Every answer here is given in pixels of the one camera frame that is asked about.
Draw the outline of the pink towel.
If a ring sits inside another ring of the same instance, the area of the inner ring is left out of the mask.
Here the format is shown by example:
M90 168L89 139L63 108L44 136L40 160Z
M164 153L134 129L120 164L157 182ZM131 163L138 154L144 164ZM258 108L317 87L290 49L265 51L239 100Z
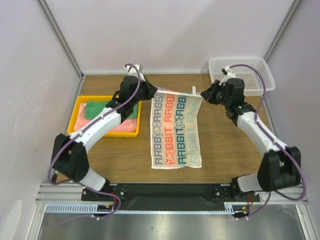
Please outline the pink towel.
M85 119L84 116L84 111L85 111L85 106L87 103L80 103L79 107L79 112L78 116L76 119L76 122L73 127L73 131L77 131L80 128L84 127L86 124L88 124L91 120ZM119 132L119 133L125 133L125 132L135 132L137 128L137 117L136 118L131 118L131 119L126 119L124 122L122 122L120 125L114 127L110 132Z

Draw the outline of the green towel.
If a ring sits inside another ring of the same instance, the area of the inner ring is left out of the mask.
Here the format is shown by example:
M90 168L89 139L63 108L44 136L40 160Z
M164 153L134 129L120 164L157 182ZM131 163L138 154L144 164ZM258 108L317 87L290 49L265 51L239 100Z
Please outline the green towel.
M89 100L84 107L84 118L87 120L92 120L100 114L100 112L106 107L109 101L92 101ZM138 115L138 105L135 105L133 112L128 117L128 119L134 119Z

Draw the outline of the yellow plastic tray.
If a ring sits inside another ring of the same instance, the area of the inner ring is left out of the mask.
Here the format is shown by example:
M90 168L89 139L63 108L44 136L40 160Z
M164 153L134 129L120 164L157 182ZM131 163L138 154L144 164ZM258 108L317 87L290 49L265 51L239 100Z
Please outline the yellow plastic tray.
M69 120L69 124L67 127L67 133L73 133L73 127L76 123L77 116L79 113L80 103L87 103L88 101L94 102L103 102L103 101L110 101L112 99L111 95L80 95L77 97L76 102L74 104L74 108ZM107 137L120 137L120 138L134 138L138 136L139 129L140 129L140 118L141 118L141 107L142 102L138 104L138 113L137 113L137 125L135 132L108 132L104 135L104 138Z

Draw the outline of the patterned white cloth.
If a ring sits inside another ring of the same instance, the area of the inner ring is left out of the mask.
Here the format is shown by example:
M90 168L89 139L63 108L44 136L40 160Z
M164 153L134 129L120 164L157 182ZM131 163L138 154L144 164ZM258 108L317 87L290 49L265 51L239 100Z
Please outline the patterned white cloth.
M151 100L151 168L199 169L202 156L197 117L203 98L193 92L159 89Z

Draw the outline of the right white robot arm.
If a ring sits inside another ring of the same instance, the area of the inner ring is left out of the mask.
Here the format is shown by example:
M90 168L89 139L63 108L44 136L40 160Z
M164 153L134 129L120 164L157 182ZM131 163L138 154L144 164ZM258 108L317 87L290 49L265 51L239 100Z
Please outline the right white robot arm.
M242 201L249 192L276 192L301 182L300 150L276 138L245 101L244 90L243 80L230 78L214 81L200 94L206 102L224 106L226 116L250 138L262 156L256 173L233 178L235 185L230 188L230 195L236 201Z

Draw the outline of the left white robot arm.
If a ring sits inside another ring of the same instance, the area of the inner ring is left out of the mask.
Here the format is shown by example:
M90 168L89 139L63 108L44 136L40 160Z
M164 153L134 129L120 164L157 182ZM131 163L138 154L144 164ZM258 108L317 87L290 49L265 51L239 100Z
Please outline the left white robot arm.
M55 138L48 171L56 170L90 189L97 199L107 199L110 182L90 168L88 152L106 133L123 123L139 102L151 100L157 90L147 78L124 77L120 89L94 119L72 134L61 133Z

